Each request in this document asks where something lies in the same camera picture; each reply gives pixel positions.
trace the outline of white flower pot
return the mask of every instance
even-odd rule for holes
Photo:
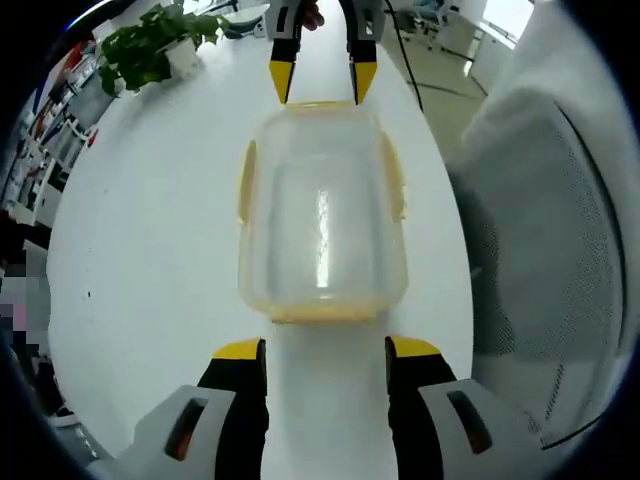
[[[196,54],[196,47],[190,38],[169,45],[166,54],[172,77],[186,80],[202,70],[202,60]]]

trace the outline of white table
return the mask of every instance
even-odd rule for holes
[[[292,102],[352,98],[342,13],[338,2],[321,4],[327,25],[303,34]],[[66,186],[47,266],[52,357],[71,407],[112,454],[143,415],[199,380],[213,351],[267,331],[237,292],[236,201],[247,145],[281,108],[270,51],[265,40],[225,39],[199,50],[197,78],[123,95]],[[429,340],[468,377],[471,288],[453,192],[381,47],[362,108],[378,114],[407,182],[410,285],[388,329]]]

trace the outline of clear plastic container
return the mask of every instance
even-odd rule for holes
[[[407,287],[403,178],[361,108],[289,105],[247,152],[238,283],[280,322],[366,320]]]

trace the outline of green leaves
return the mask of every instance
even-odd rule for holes
[[[125,81],[127,90],[137,91],[150,82],[171,77],[169,61],[164,52],[167,45],[189,37],[198,48],[203,39],[216,43],[218,29],[229,24],[216,16],[196,16],[183,13],[183,1],[163,7],[153,6],[140,17],[140,23],[120,28],[101,45],[106,63],[99,69],[102,89],[115,95],[118,78]]]

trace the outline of hand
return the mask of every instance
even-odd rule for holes
[[[302,0],[302,8],[304,8],[302,25],[311,31],[324,25],[324,17],[320,13],[317,2],[318,0]]]

